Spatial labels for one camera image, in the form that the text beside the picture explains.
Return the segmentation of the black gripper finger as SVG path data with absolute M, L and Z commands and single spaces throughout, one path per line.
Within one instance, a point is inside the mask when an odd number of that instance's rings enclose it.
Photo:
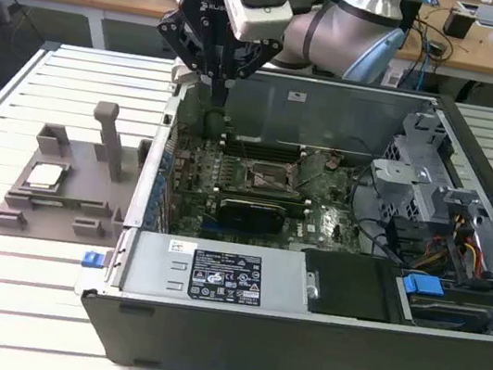
M 218 45 L 220 29 L 215 19 L 203 13 L 191 24 L 181 10 L 176 10 L 166 14 L 157 28 L 186 67 L 199 77 L 206 77 L 204 83 L 210 88 L 210 103 L 218 107 L 223 79 Z
M 230 32 L 226 50 L 218 106 L 224 106 L 234 81 L 245 80 L 283 49 L 283 43 L 276 39 L 257 42 L 241 42 Z

